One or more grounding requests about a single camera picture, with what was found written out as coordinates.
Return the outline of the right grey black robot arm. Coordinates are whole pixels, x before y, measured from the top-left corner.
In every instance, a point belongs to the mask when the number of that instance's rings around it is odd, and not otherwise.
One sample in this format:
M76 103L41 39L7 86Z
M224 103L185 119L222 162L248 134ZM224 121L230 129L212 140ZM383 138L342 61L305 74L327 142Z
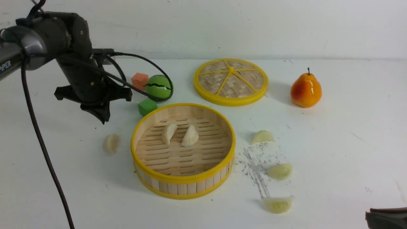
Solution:
M407 208L373 209L365 212L369 229L406 229Z

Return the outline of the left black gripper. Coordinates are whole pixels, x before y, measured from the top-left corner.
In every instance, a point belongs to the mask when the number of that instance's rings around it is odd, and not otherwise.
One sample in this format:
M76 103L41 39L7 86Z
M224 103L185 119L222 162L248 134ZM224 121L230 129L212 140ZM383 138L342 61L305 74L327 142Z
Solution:
M57 100L70 100L80 103L80 108L97 119L102 124L110 120L110 102L115 100L132 100L132 91L121 87L115 81L101 73L101 69L93 60L86 60L91 67L57 59L57 63L67 78L69 85L57 87Z

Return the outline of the left grey black robot arm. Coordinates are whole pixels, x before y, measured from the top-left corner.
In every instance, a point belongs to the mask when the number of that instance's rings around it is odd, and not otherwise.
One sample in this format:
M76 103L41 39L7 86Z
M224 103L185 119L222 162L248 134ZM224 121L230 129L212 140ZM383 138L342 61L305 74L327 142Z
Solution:
M16 25L1 30L1 79L25 67L34 71L56 60L68 86L57 87L57 100L80 104L102 123L110 119L110 102L131 101L131 89L120 86L102 73L105 61L113 61L112 48L93 48L88 23L76 13L37 12L19 18Z

